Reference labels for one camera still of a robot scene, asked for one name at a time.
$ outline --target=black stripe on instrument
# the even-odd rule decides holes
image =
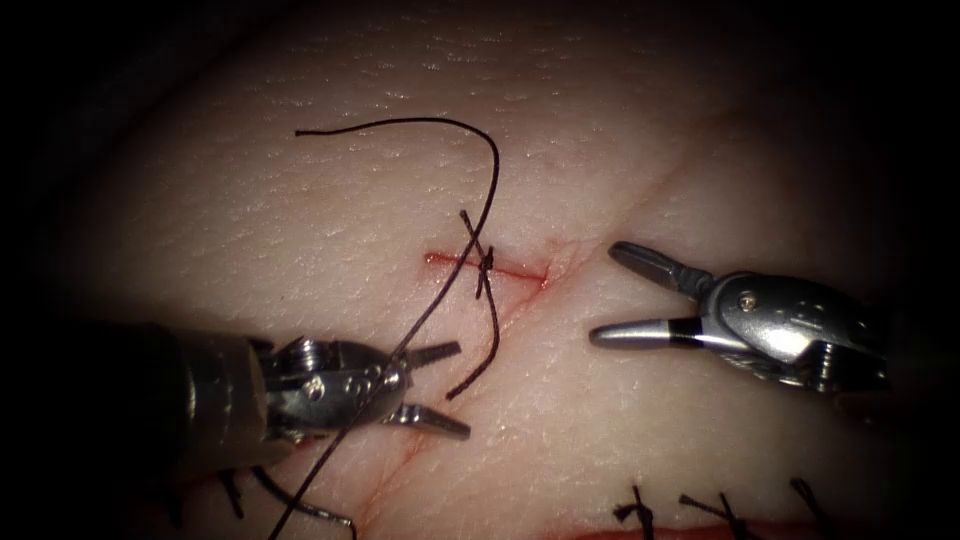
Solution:
[[[702,349],[704,347],[700,336],[703,335],[703,323],[699,317],[689,319],[671,319],[667,321],[670,331],[670,343],[674,345]]]

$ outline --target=black stitch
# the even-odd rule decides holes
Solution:
[[[810,487],[810,484],[807,484],[802,478],[791,478],[790,487],[800,495],[800,498],[806,503],[807,508],[813,512],[813,517],[816,518],[817,526],[820,528],[820,536],[822,536],[824,540],[838,540],[837,532],[833,528],[833,523],[831,523],[826,512],[817,504],[817,499],[813,496],[813,489]]]
[[[465,210],[460,211],[460,218],[463,219],[464,224],[467,226],[467,232],[470,234],[470,238],[474,240],[474,246],[476,246],[477,253],[480,255],[480,264],[477,265],[479,276],[477,278],[476,296],[477,299],[480,298],[481,289],[487,293],[487,304],[490,306],[490,318],[493,324],[493,344],[490,346],[490,352],[487,353],[487,357],[484,358],[483,362],[480,362],[480,365],[478,365],[463,382],[447,392],[447,401],[452,400],[462,394],[464,390],[470,388],[470,385],[490,367],[493,359],[497,356],[497,350],[500,348],[500,318],[497,315],[497,306],[493,301],[493,291],[490,288],[490,275],[488,273],[493,268],[493,246],[490,246],[490,249],[484,253],[483,248],[480,246],[480,240],[477,239],[477,233],[470,224],[470,216],[467,215]]]
[[[464,247],[463,251],[460,253],[460,258],[457,259],[457,264],[454,266],[453,271],[450,273],[450,276],[447,278],[447,281],[443,284],[443,287],[440,288],[440,291],[434,297],[433,301],[429,306],[423,311],[423,314],[420,315],[420,318],[413,323],[413,326],[410,327],[410,330],[407,334],[400,340],[394,349],[393,353],[390,354],[391,364],[396,362],[398,357],[406,350],[407,345],[410,344],[410,341],[416,336],[417,332],[420,330],[420,327],[423,326],[430,315],[437,309],[437,306],[440,305],[440,302],[446,297],[447,293],[450,291],[450,288],[453,286],[453,282],[457,279],[457,276],[460,274],[460,270],[463,268],[464,263],[467,261],[467,256],[470,254],[470,251],[473,249],[474,244],[477,243],[477,238],[480,236],[480,232],[483,230],[484,224],[487,222],[487,216],[490,214],[490,207],[493,205],[493,196],[497,192],[497,182],[500,178],[500,150],[497,148],[497,143],[494,140],[481,131],[478,128],[475,128],[469,124],[459,122],[457,120],[451,120],[448,118],[436,118],[436,117],[414,117],[414,118],[391,118],[388,120],[378,120],[376,122],[369,122],[366,124],[360,124],[356,126],[351,126],[342,129],[335,129],[330,131],[325,130],[297,130],[294,132],[294,135],[300,137],[302,135],[339,135],[342,133],[350,133],[354,131],[360,131],[363,129],[369,129],[379,126],[386,126],[391,124],[410,124],[410,123],[434,123],[434,124],[446,124],[461,129],[465,129],[481,139],[483,139],[487,145],[490,146],[490,151],[493,153],[493,172],[491,174],[490,188],[487,192],[487,198],[483,205],[483,210],[480,212],[480,219],[477,221],[477,228],[474,230],[473,234],[470,237],[470,241]],[[307,489],[310,487],[310,484],[313,483],[314,478],[320,473],[320,469],[323,468],[324,464],[330,459],[330,456],[333,455],[333,452],[340,446],[340,443],[343,442],[343,439],[346,438],[347,434],[353,429],[353,426],[356,424],[357,420],[370,405],[371,401],[376,397],[380,392],[380,389],[383,388],[383,380],[377,381],[373,390],[367,393],[367,397],[361,402],[357,414],[350,420],[347,424],[347,427],[342,429],[337,435],[330,441],[330,445],[324,450],[323,454],[320,456],[320,459],[314,464],[313,468],[307,473],[307,476],[304,478],[303,482],[300,484],[300,488],[293,495],[290,501],[287,503],[287,507],[284,509],[283,514],[280,516],[280,519],[277,520],[277,524],[274,526],[273,531],[271,531],[269,539],[276,540],[280,535],[280,531],[283,530],[283,527],[286,525],[287,520],[290,519],[290,515],[293,513],[296,505],[303,498],[304,493],[307,492]]]
[[[234,515],[237,516],[237,519],[243,519],[243,506],[240,504],[240,490],[237,489],[237,483],[234,481],[236,472],[236,469],[224,469],[217,472],[217,478],[220,479],[220,484],[223,485],[223,489],[227,492],[227,497],[230,499],[230,506],[233,507]]]
[[[647,508],[640,499],[640,488],[633,486],[634,504],[617,505],[613,509],[613,515],[617,521],[623,523],[633,512],[637,513],[640,519],[640,529],[643,531],[643,540],[653,540],[653,511]]]

